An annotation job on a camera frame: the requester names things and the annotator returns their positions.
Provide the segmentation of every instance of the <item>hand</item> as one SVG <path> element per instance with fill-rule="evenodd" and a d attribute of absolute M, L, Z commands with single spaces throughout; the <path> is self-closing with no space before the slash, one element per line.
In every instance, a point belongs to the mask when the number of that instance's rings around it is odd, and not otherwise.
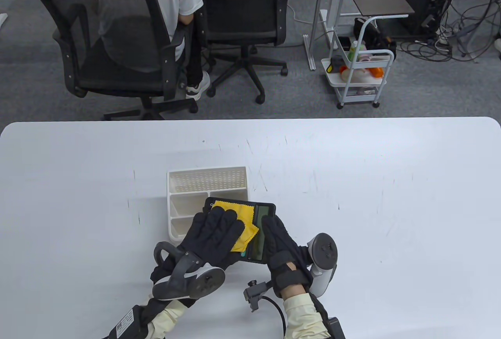
<path fill-rule="evenodd" d="M 242 234 L 245 225 L 237 219 L 233 210 L 225 211 L 221 207 L 214 207 L 208 213 L 198 213 L 193 218 L 186 237 L 181 242 L 179 249 L 182 252 L 195 253 L 202 262 L 212 266 L 227 269 L 240 259 L 240 253 L 231 252 L 231 248 Z M 153 283 L 172 274 L 177 260 L 169 255 L 161 266 L 157 266 L 150 279 Z M 195 300 L 185 298 L 180 300 L 187 307 L 191 307 Z"/>
<path fill-rule="evenodd" d="M 280 297 L 284 289 L 298 284 L 307 291 L 313 277 L 308 270 L 310 262 L 304 249 L 290 237 L 278 216 L 263 217 L 262 228 L 275 294 Z"/>

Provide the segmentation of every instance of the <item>white sneaker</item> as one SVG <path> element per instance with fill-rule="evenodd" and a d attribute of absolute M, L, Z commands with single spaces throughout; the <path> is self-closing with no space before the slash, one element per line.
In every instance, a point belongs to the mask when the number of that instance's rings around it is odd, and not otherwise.
<path fill-rule="evenodd" d="M 209 73 L 204 71 L 202 80 L 198 85 L 194 87 L 186 86 L 186 99 L 193 98 L 198 101 L 198 99 L 202 96 L 202 92 L 207 90 L 209 87 L 211 87 L 211 77 L 209 77 Z"/>

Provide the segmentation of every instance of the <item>white storage organizer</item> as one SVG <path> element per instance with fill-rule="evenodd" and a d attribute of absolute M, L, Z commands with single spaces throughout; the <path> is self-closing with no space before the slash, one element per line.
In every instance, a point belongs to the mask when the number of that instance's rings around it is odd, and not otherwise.
<path fill-rule="evenodd" d="M 180 243 L 208 197 L 249 200 L 245 167 L 191 169 L 167 173 L 169 237 Z"/>

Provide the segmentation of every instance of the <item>wrist strap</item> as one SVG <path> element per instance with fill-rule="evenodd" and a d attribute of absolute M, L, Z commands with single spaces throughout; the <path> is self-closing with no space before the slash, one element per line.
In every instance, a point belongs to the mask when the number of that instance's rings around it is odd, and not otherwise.
<path fill-rule="evenodd" d="M 297 266 L 296 260 L 288 250 L 275 253 L 268 261 L 268 268 L 272 274 L 273 291 L 277 297 L 281 297 L 280 291 L 284 288 L 295 284 L 302 284 L 308 291 L 308 278 L 301 270 L 291 270 L 287 266 L 288 262 Z"/>

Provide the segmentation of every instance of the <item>phone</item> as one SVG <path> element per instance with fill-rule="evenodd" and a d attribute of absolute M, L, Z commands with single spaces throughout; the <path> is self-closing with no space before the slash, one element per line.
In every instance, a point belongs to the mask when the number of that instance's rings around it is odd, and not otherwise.
<path fill-rule="evenodd" d="M 218 197 L 209 197 L 205 200 L 204 212 L 209 212 L 213 207 L 215 201 L 238 203 L 248 206 L 254 206 L 254 218 L 252 224 L 259 228 L 259 232 L 249 242 L 245 252 L 242 252 L 241 260 L 245 262 L 254 262 L 266 264 L 268 259 L 265 254 L 265 234 L 262 230 L 262 219 L 265 216 L 274 216 L 277 207 L 273 203 L 257 203 L 248 201 L 238 201 L 235 199 L 225 199 Z"/>

